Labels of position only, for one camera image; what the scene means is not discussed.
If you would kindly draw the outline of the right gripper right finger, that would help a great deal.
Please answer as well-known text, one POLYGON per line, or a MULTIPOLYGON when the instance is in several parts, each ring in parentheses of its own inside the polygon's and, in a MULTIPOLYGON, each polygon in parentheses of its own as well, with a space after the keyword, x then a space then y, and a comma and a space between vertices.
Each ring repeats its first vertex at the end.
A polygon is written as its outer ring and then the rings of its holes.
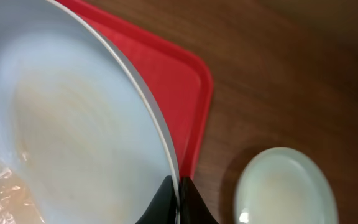
POLYGON ((182 177, 180 182, 180 223, 218 224, 190 177, 182 177))

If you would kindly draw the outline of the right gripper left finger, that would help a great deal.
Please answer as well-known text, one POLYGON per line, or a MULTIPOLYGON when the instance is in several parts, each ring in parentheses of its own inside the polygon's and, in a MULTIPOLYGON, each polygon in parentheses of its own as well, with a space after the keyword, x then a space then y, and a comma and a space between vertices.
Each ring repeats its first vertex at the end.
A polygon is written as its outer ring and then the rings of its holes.
POLYGON ((136 224, 176 224, 177 199, 171 176, 166 176, 136 224))

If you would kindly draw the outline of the white plate bottom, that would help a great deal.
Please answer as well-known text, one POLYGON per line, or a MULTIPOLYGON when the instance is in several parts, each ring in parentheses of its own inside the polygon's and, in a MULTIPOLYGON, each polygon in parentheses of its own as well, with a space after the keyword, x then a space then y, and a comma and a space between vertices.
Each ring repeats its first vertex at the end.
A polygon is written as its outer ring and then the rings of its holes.
POLYGON ((236 185, 233 220, 245 224, 338 224, 333 191, 320 168, 288 147, 264 150, 236 185))

